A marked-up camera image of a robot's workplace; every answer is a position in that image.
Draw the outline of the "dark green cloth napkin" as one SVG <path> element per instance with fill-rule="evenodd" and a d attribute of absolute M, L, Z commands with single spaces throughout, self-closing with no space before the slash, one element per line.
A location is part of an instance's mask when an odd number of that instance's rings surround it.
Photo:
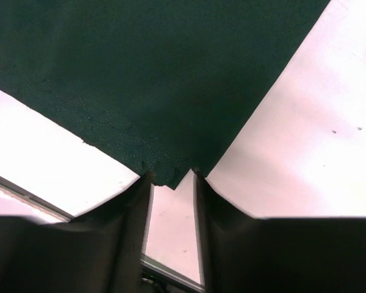
<path fill-rule="evenodd" d="M 327 1 L 0 1 L 0 90 L 154 184 L 224 155 Z"/>

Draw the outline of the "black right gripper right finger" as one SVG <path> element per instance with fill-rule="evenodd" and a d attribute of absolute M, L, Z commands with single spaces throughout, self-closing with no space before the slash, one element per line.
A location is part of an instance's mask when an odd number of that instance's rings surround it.
<path fill-rule="evenodd" d="M 366 217 L 257 218 L 194 180 L 206 292 L 366 292 Z"/>

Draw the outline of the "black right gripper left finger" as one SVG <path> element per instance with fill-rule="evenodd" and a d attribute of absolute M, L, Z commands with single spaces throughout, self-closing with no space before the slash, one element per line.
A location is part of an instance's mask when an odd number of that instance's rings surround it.
<path fill-rule="evenodd" d="M 69 222 L 0 215 L 0 292 L 138 292 L 152 176 Z"/>

